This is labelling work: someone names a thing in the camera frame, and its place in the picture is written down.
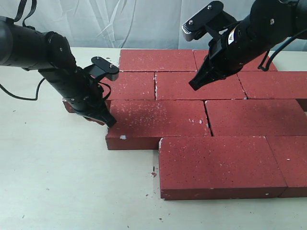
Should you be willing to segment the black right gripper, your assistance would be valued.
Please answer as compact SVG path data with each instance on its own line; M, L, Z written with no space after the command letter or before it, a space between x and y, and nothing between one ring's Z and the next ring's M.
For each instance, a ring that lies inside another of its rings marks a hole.
M224 32L218 41L213 42L189 85L197 91L204 85L234 75L270 48L251 31L248 23L234 25Z

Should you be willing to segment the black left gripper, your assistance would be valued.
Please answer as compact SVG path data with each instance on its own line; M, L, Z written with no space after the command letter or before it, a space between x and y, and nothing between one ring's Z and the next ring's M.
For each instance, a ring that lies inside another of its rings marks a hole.
M108 127L117 122L105 103L103 88L82 68L41 69L39 73L68 102L75 113L102 122Z

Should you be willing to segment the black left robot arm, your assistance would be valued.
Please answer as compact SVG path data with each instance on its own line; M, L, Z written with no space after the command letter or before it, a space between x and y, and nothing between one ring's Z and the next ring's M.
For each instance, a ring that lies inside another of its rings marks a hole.
M96 56L85 68L77 66L68 40L56 32L41 33L0 18L0 64L36 70L62 96L74 113L108 127L116 123L103 96L103 78L115 81L119 68Z

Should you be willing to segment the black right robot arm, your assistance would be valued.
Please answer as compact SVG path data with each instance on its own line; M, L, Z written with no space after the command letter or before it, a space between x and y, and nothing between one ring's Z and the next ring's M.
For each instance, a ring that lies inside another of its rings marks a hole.
M237 74L249 62L264 55L258 66L268 71L276 55L296 39L307 38L305 0L256 0L250 13L238 21L212 1L182 25L186 41L205 34L212 39L209 51L195 77L193 90Z

